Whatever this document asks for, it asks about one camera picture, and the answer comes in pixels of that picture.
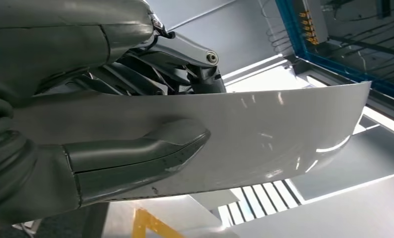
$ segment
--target cable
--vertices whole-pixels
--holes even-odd
[[[381,25],[376,26],[376,27],[374,27],[374,28],[368,29],[368,30],[363,31],[363,32],[361,32],[361,33],[358,33],[358,34],[356,34],[356,35],[354,35],[354,36],[352,36],[352,37],[350,37],[350,38],[347,38],[347,39],[348,39],[348,40],[352,40],[352,39],[355,38],[355,37],[358,37],[358,36],[363,35],[363,34],[368,33],[368,32],[372,32],[372,31],[374,31],[374,30],[380,29],[381,27],[385,27],[385,26],[388,26],[388,25],[393,24],[393,23],[394,23],[394,21],[391,21],[391,22],[385,23],[385,24],[381,24]]]
[[[262,16],[265,17],[265,18],[281,18],[280,16],[266,16],[266,15],[265,15],[265,13],[264,13],[264,7],[265,7],[269,2],[271,2],[271,0],[266,0],[266,1],[262,4],[262,6],[261,6],[261,13],[262,13]]]
[[[381,34],[386,33],[388,30],[393,29],[393,28],[394,28],[394,25],[391,26],[391,27],[389,27],[389,28],[387,28],[387,29],[385,29],[384,31],[380,31],[380,32],[378,32],[378,33],[375,33],[375,34],[369,35],[369,36],[367,36],[367,37],[364,37],[364,38],[362,38],[362,39],[359,39],[359,40],[357,40],[356,42],[362,42],[363,40],[369,39],[369,38],[371,38],[371,37],[381,35]]]
[[[153,69],[153,71],[155,71],[155,73],[156,73],[156,75],[158,76],[158,78],[159,78],[160,80],[162,80],[162,82],[163,82],[169,89],[171,89],[172,92],[175,92],[175,90],[171,87],[171,85],[169,85],[169,84],[165,81],[165,79],[160,75],[160,73],[159,73],[155,68],[153,68],[153,67],[151,67],[151,68]]]
[[[358,18],[358,19],[350,19],[350,20],[339,20],[339,19],[337,19],[336,17],[334,17],[334,19],[335,19],[336,21],[341,21],[341,22],[353,22],[353,21],[362,21],[362,20],[371,19],[371,18],[374,18],[374,17],[377,17],[377,16],[378,16],[378,14],[375,14],[375,15],[372,15],[372,16],[368,16],[368,17]]]
[[[394,39],[394,36],[391,36],[391,37],[386,38],[386,39],[384,39],[384,40],[382,40],[382,41],[379,41],[379,42],[375,43],[375,45],[378,45],[378,44],[381,44],[381,43],[390,41],[390,40],[392,40],[392,39]],[[357,53],[358,51],[361,51],[361,50],[364,50],[364,49],[366,49],[366,47],[361,47],[360,49],[357,49],[357,50],[354,50],[354,51],[347,52],[347,53],[345,53],[344,55],[342,55],[342,57],[351,56],[351,55]]]

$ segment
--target fluorescent light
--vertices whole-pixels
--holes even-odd
[[[317,88],[323,88],[323,87],[327,87],[327,85],[321,83],[320,81],[314,79],[313,77],[307,76],[307,80],[309,83],[311,83],[311,85],[317,87]]]
[[[283,57],[283,55],[282,55],[282,54],[278,54],[278,55],[275,55],[275,56],[273,56],[273,57],[270,57],[270,58],[261,60],[261,61],[259,61],[259,62],[256,62],[256,63],[254,63],[254,64],[251,64],[251,65],[249,65],[249,66],[246,66],[246,67],[244,67],[244,68],[241,68],[241,69],[239,69],[239,70],[236,70],[236,71],[234,71],[234,72],[230,72],[230,73],[228,73],[228,74],[225,74],[224,76],[222,76],[222,79],[230,78],[230,77],[232,77],[232,76],[235,76],[235,75],[237,75],[237,74],[240,74],[240,73],[245,72],[245,71],[247,71],[247,70],[249,70],[249,69],[255,68],[255,67],[259,66],[259,65],[262,65],[262,64],[264,64],[264,63],[267,63],[267,62],[269,62],[269,61],[275,60],[275,59],[280,58],[280,57]]]
[[[374,184],[374,183],[378,183],[380,181],[384,181],[384,180],[387,180],[387,179],[390,179],[390,178],[393,178],[393,177],[394,177],[394,175],[389,175],[389,176],[378,178],[378,179],[375,179],[375,180],[372,180],[372,181],[369,181],[369,182],[365,182],[365,183],[362,183],[362,184],[359,184],[359,185],[356,185],[356,186],[348,187],[348,188],[345,188],[345,189],[342,189],[342,190],[339,190],[339,191],[336,191],[336,192],[332,192],[332,193],[329,193],[329,194],[326,194],[326,195],[323,195],[323,196],[320,196],[320,197],[316,197],[316,198],[307,200],[307,201],[304,202],[304,204],[317,202],[317,201],[320,201],[320,200],[323,200],[323,199],[326,199],[326,198],[329,198],[329,197],[333,197],[333,196],[336,196],[336,195],[339,195],[339,194],[342,194],[342,193],[345,193],[345,192],[353,191],[353,190],[361,188],[361,187],[366,187],[368,185],[371,185],[371,184]]]
[[[377,111],[368,107],[364,107],[363,114],[371,118],[372,120],[376,121],[377,123],[394,131],[394,120],[386,117],[385,115],[380,114]]]
[[[363,126],[357,124],[357,125],[355,126],[354,131],[353,131],[353,135],[358,134],[358,133],[361,133],[361,132],[364,132],[364,131],[366,131],[366,130],[367,130],[367,129],[366,129],[365,127],[363,127]]]
[[[279,194],[274,189],[273,184],[271,183],[264,183],[263,184],[267,194],[270,196],[274,206],[277,208],[278,212],[282,212],[287,210],[285,204],[283,203],[282,199],[280,198]]]
[[[317,163],[318,160],[315,160],[314,163],[305,172],[308,173]]]
[[[275,181],[273,182],[273,184],[276,185],[277,190],[279,190],[280,195],[282,195],[289,208],[294,208],[298,206],[298,204],[296,204],[296,201],[293,199],[292,195],[290,195],[289,191],[286,189],[282,181]]]
[[[220,215],[220,220],[222,221],[222,226],[223,227],[231,227],[230,217],[229,217],[229,211],[227,205],[220,206],[218,208],[219,210],[219,215]]]
[[[269,66],[265,67],[265,68],[259,69],[259,70],[257,70],[257,71],[252,72],[252,73],[249,73],[249,74],[247,74],[247,75],[245,75],[245,76],[242,76],[242,77],[239,77],[239,78],[237,78],[237,79],[234,79],[234,80],[232,80],[232,81],[230,81],[230,82],[227,82],[227,83],[225,83],[225,86],[229,86],[229,85],[231,85],[231,84],[233,84],[233,83],[239,82],[239,81],[241,81],[241,80],[243,80],[243,79],[246,79],[246,78],[249,78],[249,77],[251,77],[251,76],[253,76],[253,75],[256,75],[256,74],[259,74],[259,73],[264,72],[264,71],[266,71],[266,70],[269,70],[269,69],[271,69],[271,68],[277,67],[277,66],[279,66],[279,65],[281,65],[281,64],[284,64],[284,63],[286,63],[286,62],[288,62],[288,60],[282,60],[282,61],[280,61],[280,62],[274,63],[274,64],[272,64],[272,65],[269,65]]]
[[[305,199],[302,197],[302,195],[299,193],[298,189],[295,187],[293,182],[290,179],[285,179],[286,183],[288,184],[290,190],[292,190],[293,194],[296,196],[296,198],[299,200],[301,204],[305,204]]]

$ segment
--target gray metal fairing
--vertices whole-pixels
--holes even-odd
[[[182,171],[116,199],[170,196],[291,178],[321,167],[350,139],[369,89],[366,82],[204,95],[45,96],[15,110],[14,127],[49,144],[134,139],[168,121],[198,119],[212,136]]]

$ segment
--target gray painted surface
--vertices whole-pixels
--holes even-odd
[[[229,189],[195,193],[190,196],[209,211],[238,201],[238,198]]]
[[[283,180],[319,166],[349,139],[369,88],[141,97],[85,92],[38,97],[15,110],[13,122],[34,141],[65,144],[135,139],[169,121],[201,121],[211,138],[182,171],[118,199],[157,197]]]
[[[359,122],[359,124],[360,124],[361,126],[367,128],[367,127],[370,127],[370,126],[375,126],[375,125],[377,125],[378,123],[376,123],[375,121],[369,119],[369,118],[366,117],[366,116],[363,116],[363,117],[361,118],[361,121]]]
[[[292,179],[305,200],[394,174],[394,133],[382,126],[352,137],[330,164]]]
[[[394,178],[228,230],[243,238],[394,238]]]
[[[274,0],[270,0],[264,8],[269,19],[262,16],[260,0],[148,2],[167,29],[175,28],[175,31],[216,51],[222,74],[277,54],[266,35],[270,27],[274,27],[274,32],[284,29]]]

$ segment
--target metal bolt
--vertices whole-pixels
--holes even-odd
[[[210,63],[217,63],[217,55],[215,52],[208,52],[206,58]]]
[[[153,19],[152,22],[153,22],[154,26],[161,27],[161,24],[160,24],[160,22],[158,20]]]

